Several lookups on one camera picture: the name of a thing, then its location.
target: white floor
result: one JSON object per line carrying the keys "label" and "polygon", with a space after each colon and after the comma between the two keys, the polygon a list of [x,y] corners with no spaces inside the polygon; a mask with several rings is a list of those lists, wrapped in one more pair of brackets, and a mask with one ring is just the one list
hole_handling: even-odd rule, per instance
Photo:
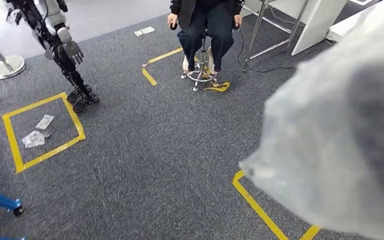
{"label": "white floor", "polygon": [[[67,24],[76,41],[102,34],[168,14],[169,0],[66,0]],[[23,22],[19,26],[5,22],[0,12],[0,51],[4,56],[30,58],[44,53]]]}

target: clear plastic bag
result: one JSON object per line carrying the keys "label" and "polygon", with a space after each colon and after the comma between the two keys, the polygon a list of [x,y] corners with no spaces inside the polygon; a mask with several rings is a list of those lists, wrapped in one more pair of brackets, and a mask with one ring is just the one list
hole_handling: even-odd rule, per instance
{"label": "clear plastic bag", "polygon": [[45,138],[49,138],[49,133],[41,133],[40,131],[32,131],[29,135],[25,136],[21,142],[24,144],[26,149],[37,146],[45,145]]}
{"label": "clear plastic bag", "polygon": [[311,224],[384,240],[384,18],[302,63],[239,165]]}

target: metal stand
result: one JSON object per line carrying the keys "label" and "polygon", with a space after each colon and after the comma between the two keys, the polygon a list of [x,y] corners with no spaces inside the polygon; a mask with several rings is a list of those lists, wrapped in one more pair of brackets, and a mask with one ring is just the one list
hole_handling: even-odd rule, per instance
{"label": "metal stand", "polygon": [[195,62],[195,68],[197,70],[190,71],[188,73],[183,73],[181,75],[182,79],[185,79],[186,77],[188,77],[192,81],[195,81],[195,85],[192,88],[194,92],[198,92],[199,90],[198,83],[206,83],[211,81],[213,82],[213,86],[215,88],[219,86],[219,84],[217,83],[216,76],[207,72],[208,69],[206,65],[208,63],[208,59],[207,59],[206,53],[207,53],[206,38],[204,37],[202,39],[202,48],[201,48],[201,54],[200,54],[201,56],[199,60]]}
{"label": "metal stand", "polygon": [[[283,26],[280,26],[279,24],[277,23],[274,23],[270,20],[268,20],[267,18],[263,17],[264,16],[264,12],[266,11],[266,9],[268,8],[269,6],[269,0],[263,0],[262,4],[261,4],[261,10],[259,11],[259,14],[258,14],[258,19],[255,23],[255,27],[254,27],[254,32],[252,33],[252,38],[251,38],[251,44],[249,45],[249,51],[248,51],[248,57],[246,58],[245,60],[245,65],[243,67],[243,72],[246,72],[248,70],[248,66],[249,66],[249,63],[250,63],[250,60],[258,57],[258,56],[261,56],[267,52],[270,52],[271,50],[273,49],[276,49],[284,44],[287,44],[286,48],[284,49],[285,51],[291,46],[291,42],[292,42],[292,39],[294,38],[295,36],[295,33],[297,32],[297,29],[298,29],[298,26],[300,25],[300,22],[301,22],[301,17],[303,16],[303,13],[304,11],[306,10],[307,8],[307,4],[309,3],[309,0],[305,0],[304,2],[304,5],[302,6],[301,8],[301,11],[299,12],[299,15],[298,15],[298,18],[296,19],[295,21],[295,24],[293,25],[293,28],[292,28],[292,31],[283,27]],[[244,7],[245,9],[247,9],[248,11],[250,11],[251,13],[257,15],[256,12],[250,10],[248,7]],[[279,42],[259,53],[256,53],[254,55],[253,54],[253,50],[254,50],[254,44],[255,44],[255,41],[256,41],[256,38],[257,38],[257,33],[258,33],[258,30],[260,28],[260,23],[261,23],[261,20],[265,20],[266,22],[272,24],[273,26],[281,29],[282,31],[285,31],[287,33],[289,33],[289,38],[282,41],[282,42]]]}
{"label": "metal stand", "polygon": [[21,56],[4,57],[0,52],[0,79],[7,79],[18,75],[26,68]]}

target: black pants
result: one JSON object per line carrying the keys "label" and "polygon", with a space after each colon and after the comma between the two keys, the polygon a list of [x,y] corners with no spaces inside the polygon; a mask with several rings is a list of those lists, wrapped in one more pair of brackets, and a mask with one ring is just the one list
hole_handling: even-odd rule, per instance
{"label": "black pants", "polygon": [[189,61],[189,71],[195,69],[195,53],[202,47],[206,21],[208,35],[212,38],[211,51],[212,57],[214,58],[215,71],[219,72],[221,70],[222,57],[233,46],[233,19],[229,13],[228,5],[221,3],[209,11],[196,5],[193,10],[189,28],[177,34],[184,54]]}

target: metal stool base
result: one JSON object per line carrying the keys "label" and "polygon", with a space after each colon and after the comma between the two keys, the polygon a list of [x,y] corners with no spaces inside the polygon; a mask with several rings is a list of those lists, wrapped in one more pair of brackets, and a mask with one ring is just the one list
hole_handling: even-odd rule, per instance
{"label": "metal stool base", "polygon": [[20,74],[26,68],[26,62],[21,56],[7,56],[5,58],[6,64],[8,64],[13,71],[10,71],[0,61],[0,79],[7,79]]}
{"label": "metal stool base", "polygon": [[207,72],[208,69],[206,70],[205,62],[202,62],[200,60],[197,61],[195,63],[195,68],[197,70],[190,71],[188,73],[183,73],[180,76],[181,79],[189,78],[190,80],[195,82],[195,85],[192,88],[192,90],[194,92],[198,92],[198,90],[199,90],[198,83],[207,83],[207,82],[212,81],[215,84],[217,84],[216,76],[211,75],[210,73]]}

